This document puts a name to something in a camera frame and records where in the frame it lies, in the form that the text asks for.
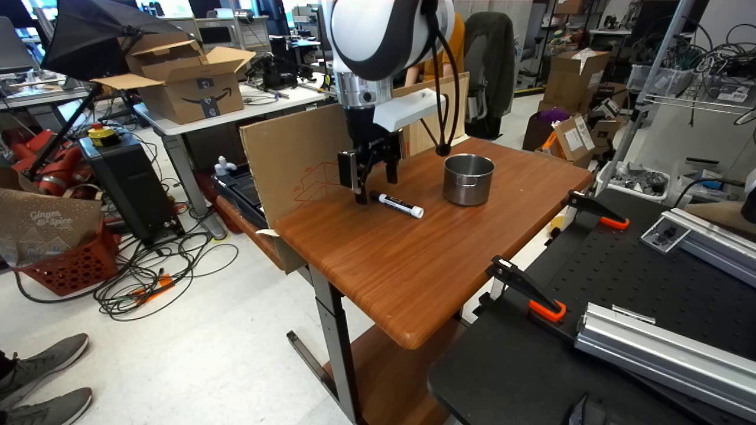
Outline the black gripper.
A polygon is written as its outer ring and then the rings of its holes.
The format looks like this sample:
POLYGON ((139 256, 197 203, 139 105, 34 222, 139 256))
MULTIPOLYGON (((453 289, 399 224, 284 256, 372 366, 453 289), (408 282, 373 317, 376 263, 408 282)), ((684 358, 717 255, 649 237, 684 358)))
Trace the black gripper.
POLYGON ((372 109, 348 109, 348 134, 352 147, 337 154, 340 183, 355 190, 356 203, 369 203, 367 180, 382 163, 389 183, 399 173, 399 134, 373 122, 372 109))

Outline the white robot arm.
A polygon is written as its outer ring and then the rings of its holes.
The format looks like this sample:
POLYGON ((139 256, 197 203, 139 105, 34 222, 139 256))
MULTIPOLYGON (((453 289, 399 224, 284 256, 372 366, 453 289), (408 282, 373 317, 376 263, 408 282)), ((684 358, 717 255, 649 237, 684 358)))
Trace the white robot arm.
POLYGON ((430 111, 450 111, 440 86, 399 97, 392 89, 408 66, 452 51, 453 18, 452 0, 327 0, 335 97, 352 138, 337 154, 337 174, 356 203, 372 200, 369 174, 379 163, 386 180, 398 182, 401 130, 430 111))

